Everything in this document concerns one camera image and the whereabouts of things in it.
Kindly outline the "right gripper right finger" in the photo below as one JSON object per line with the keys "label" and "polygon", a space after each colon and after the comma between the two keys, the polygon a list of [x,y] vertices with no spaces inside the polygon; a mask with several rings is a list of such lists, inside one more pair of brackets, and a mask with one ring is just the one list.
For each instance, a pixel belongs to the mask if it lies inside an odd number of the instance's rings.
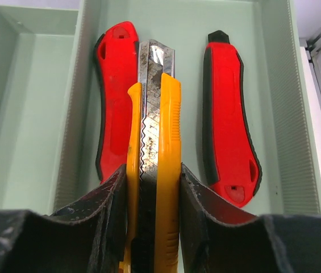
{"label": "right gripper right finger", "polygon": [[321,272],[321,216],[241,210],[180,177],[180,236],[185,272]]}

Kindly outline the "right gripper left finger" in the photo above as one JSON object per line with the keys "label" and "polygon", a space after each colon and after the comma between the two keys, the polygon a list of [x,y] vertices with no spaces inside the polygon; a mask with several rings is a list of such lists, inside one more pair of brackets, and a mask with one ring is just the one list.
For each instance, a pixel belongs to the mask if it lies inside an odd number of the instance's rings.
{"label": "right gripper left finger", "polygon": [[118,272],[126,240],[126,168],[50,216],[0,210],[0,272]]}

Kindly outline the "red black pliers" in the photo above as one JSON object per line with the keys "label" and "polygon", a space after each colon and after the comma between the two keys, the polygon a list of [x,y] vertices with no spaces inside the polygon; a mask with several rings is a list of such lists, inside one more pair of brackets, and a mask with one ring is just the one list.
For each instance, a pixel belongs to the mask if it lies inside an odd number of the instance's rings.
{"label": "red black pliers", "polygon": [[132,119],[128,90],[137,83],[138,47],[135,26],[124,21],[103,33],[93,50],[101,102],[95,167],[102,183],[127,161]]}

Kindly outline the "orange utility knife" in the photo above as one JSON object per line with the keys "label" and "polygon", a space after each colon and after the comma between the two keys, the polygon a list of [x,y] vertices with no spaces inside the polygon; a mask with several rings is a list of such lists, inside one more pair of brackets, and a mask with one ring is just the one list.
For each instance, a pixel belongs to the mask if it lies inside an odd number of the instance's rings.
{"label": "orange utility knife", "polygon": [[139,45],[137,83],[128,94],[124,272],[177,272],[181,175],[181,83],[175,51],[150,39]]}

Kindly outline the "green plastic toolbox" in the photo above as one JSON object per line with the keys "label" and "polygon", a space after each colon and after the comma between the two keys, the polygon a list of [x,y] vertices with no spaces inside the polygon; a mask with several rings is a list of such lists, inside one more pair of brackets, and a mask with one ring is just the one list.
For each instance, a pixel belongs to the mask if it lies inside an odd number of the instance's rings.
{"label": "green plastic toolbox", "polygon": [[0,6],[0,209],[41,214],[99,184],[101,120],[93,48],[131,21],[175,50],[182,161],[204,178],[202,62],[229,34],[244,63],[245,111],[262,166],[253,214],[321,214],[321,158],[292,1],[81,1],[78,9]]}

